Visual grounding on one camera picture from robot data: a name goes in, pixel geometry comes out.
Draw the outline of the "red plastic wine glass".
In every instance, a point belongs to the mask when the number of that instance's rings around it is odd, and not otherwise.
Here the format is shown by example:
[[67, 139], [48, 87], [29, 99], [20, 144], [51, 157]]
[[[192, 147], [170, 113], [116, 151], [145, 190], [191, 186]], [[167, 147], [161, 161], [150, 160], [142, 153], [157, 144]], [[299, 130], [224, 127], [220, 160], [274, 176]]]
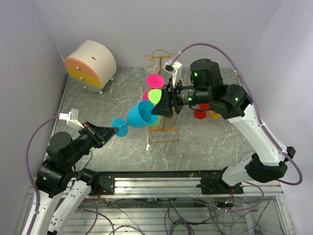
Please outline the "red plastic wine glass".
[[199, 108], [197, 108], [193, 112], [194, 117], [197, 119], [205, 119], [207, 116], [206, 112], [208, 111], [209, 108], [210, 106], [208, 104], [200, 104]]

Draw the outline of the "green plastic wine glass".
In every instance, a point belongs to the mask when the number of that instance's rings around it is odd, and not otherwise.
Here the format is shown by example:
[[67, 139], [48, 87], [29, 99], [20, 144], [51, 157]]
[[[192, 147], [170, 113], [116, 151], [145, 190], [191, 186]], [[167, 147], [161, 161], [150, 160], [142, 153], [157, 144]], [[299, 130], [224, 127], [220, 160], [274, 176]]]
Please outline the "green plastic wine glass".
[[[161, 89], [152, 89], [148, 92], [148, 99], [150, 102], [152, 102], [154, 105], [158, 104], [158, 102], [161, 99]], [[150, 127], [155, 127], [160, 123], [160, 116], [157, 116], [157, 120], [149, 125]]]

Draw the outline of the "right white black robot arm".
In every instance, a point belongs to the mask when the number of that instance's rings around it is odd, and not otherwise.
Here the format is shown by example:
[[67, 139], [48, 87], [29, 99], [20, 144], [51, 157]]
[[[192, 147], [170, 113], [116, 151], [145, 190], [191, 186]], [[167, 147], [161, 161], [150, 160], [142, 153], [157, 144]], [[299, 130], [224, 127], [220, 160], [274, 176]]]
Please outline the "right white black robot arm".
[[161, 99], [152, 109], [154, 115], [166, 118], [180, 113], [183, 106], [208, 104], [209, 110], [233, 124], [248, 140], [255, 153], [245, 162], [222, 170], [215, 183], [216, 190], [228, 193], [234, 185], [246, 180], [267, 183], [280, 180], [287, 172], [286, 162], [295, 149], [281, 144], [257, 117], [252, 98], [238, 85], [225, 85], [218, 63], [199, 59], [190, 65], [191, 85], [177, 80], [177, 63], [168, 62], [164, 70], [172, 75], [161, 88]]

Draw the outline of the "orange plastic wine glass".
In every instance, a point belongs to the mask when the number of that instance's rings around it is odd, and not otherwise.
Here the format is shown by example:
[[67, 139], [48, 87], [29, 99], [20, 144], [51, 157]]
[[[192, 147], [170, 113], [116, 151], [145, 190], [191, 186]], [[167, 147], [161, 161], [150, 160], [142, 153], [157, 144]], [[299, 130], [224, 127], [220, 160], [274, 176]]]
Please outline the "orange plastic wine glass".
[[212, 119], [220, 119], [221, 118], [221, 115], [212, 111], [212, 110], [209, 110], [208, 111], [208, 114], [209, 116], [212, 118]]

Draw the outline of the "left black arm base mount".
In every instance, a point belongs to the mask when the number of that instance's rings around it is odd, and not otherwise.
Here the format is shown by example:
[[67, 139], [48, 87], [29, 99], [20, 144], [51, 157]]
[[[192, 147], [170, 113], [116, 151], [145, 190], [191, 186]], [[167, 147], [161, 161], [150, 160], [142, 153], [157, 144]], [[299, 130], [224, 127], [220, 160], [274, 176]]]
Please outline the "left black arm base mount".
[[115, 191], [115, 179], [111, 175], [100, 175], [95, 181], [95, 194], [113, 195]]

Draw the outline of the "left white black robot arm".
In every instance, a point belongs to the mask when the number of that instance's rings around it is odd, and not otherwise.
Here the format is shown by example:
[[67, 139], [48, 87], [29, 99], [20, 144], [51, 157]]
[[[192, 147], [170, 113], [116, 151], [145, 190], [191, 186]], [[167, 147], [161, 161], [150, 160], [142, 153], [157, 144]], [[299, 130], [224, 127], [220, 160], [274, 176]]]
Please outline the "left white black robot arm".
[[22, 234], [61, 235], [89, 194], [114, 192], [113, 180], [101, 180], [93, 170], [74, 171], [73, 167], [92, 148], [102, 148], [117, 132], [116, 127], [99, 127], [86, 121], [76, 139], [67, 132], [51, 137], [46, 149], [48, 159], [33, 183], [34, 201]]

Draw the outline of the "pink plastic wine glass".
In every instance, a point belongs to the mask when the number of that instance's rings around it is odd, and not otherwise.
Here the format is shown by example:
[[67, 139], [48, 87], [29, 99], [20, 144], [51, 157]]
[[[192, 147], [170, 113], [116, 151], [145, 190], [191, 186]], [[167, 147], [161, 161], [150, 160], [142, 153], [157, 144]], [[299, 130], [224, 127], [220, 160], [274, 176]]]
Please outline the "pink plastic wine glass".
[[149, 91], [151, 91], [152, 89], [161, 88], [164, 85], [165, 81], [163, 77], [158, 74], [150, 74], [146, 78], [146, 83], [150, 88], [144, 93], [142, 97], [143, 100], [149, 100], [148, 99]]

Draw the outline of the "blue plastic wine glass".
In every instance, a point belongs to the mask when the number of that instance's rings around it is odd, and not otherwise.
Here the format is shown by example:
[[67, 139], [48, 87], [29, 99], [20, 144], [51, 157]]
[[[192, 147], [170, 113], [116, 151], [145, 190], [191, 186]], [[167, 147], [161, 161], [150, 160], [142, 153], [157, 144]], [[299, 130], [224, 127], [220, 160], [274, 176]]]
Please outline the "blue plastic wine glass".
[[151, 113], [153, 108], [153, 103], [147, 100], [142, 100], [129, 110], [125, 120], [122, 118], [115, 118], [112, 121], [111, 126], [118, 129], [116, 135], [118, 137], [126, 136], [129, 126], [133, 128], [143, 128], [154, 124], [157, 121], [158, 116]]

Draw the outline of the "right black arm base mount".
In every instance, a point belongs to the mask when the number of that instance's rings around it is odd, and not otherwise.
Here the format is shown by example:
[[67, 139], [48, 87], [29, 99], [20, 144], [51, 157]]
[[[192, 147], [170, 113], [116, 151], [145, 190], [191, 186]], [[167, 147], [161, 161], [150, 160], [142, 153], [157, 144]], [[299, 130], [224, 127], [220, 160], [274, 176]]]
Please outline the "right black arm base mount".
[[201, 189], [203, 195], [209, 194], [230, 194], [231, 190], [234, 194], [242, 194], [243, 188], [240, 186], [241, 182], [234, 186], [227, 185], [222, 180], [223, 170], [208, 170], [200, 171], [197, 176], [201, 178], [200, 183], [196, 185], [197, 188]]

